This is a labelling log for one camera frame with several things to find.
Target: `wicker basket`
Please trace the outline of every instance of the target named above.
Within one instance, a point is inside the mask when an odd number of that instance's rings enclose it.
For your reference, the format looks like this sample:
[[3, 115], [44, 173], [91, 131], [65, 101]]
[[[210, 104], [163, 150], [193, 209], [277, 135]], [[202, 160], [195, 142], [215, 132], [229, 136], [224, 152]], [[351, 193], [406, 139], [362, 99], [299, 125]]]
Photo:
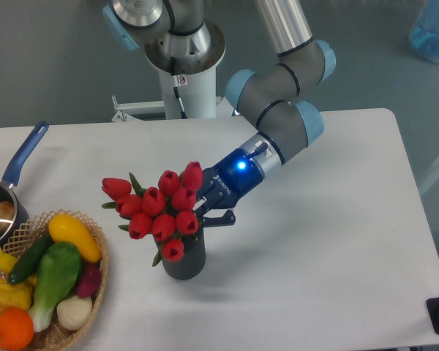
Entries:
[[[54, 312], [53, 319], [49, 328], [34, 334], [31, 344], [24, 350], [65, 350], [74, 345], [83, 334], [89, 329], [89, 326], [96, 317], [97, 311], [100, 307], [102, 296], [104, 295], [105, 285], [108, 280], [109, 255], [108, 244], [101, 228], [92, 219], [80, 212], [71, 212], [60, 210], [57, 212], [43, 213], [36, 216], [33, 220], [28, 220], [27, 223], [22, 224], [19, 229], [15, 230], [13, 235], [8, 239], [8, 242], [3, 247], [3, 252], [12, 254], [15, 257], [20, 257], [29, 246], [47, 230], [49, 220], [56, 214], [69, 214], [85, 224], [91, 234], [96, 238], [97, 243], [101, 248], [100, 270], [102, 273], [102, 283], [93, 298], [93, 309], [85, 324], [77, 331], [68, 331], [64, 329], [56, 318]], [[0, 279], [6, 278], [5, 274], [0, 271]]]

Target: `blue water bottle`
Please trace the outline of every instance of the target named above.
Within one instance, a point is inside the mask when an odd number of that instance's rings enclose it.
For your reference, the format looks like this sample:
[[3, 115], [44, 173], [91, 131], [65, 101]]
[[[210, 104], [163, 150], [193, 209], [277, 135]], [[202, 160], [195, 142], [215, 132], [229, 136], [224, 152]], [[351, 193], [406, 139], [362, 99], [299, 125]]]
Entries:
[[427, 0], [410, 31], [409, 40], [421, 57], [439, 62], [439, 0]]

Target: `tulip bouquet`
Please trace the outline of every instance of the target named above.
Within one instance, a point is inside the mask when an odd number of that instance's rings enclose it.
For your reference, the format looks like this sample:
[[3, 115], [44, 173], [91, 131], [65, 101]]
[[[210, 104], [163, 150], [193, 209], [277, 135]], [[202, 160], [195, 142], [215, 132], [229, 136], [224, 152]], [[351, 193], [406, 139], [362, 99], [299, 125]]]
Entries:
[[153, 259], [156, 266], [164, 258], [179, 261], [184, 256], [185, 240], [197, 241], [201, 226], [193, 207], [197, 202], [195, 191], [203, 183], [203, 170], [199, 162], [190, 162], [184, 172], [166, 170], [158, 180], [158, 187], [143, 188], [129, 173], [130, 181], [104, 178], [102, 190], [113, 201], [102, 204], [113, 208], [129, 224], [119, 225], [132, 239], [151, 234], [157, 242], [158, 252]]

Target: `cucumber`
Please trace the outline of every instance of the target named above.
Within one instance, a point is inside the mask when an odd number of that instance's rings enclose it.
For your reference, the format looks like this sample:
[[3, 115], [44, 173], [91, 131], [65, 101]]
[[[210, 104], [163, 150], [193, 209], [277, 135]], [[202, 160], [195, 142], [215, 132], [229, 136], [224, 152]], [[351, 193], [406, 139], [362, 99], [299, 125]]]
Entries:
[[24, 282], [36, 273], [39, 262], [44, 253], [54, 244], [49, 232], [44, 233], [21, 255], [8, 274], [8, 284], [14, 285]]

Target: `garlic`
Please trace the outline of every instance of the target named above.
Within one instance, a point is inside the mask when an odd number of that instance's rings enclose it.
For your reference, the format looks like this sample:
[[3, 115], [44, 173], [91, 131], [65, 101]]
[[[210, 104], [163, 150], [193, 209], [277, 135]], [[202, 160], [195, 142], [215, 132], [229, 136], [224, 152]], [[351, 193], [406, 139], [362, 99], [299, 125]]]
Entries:
[[59, 323], [69, 331], [76, 331], [88, 319], [92, 308], [93, 301], [90, 297], [79, 298], [75, 295], [63, 300], [57, 305]]

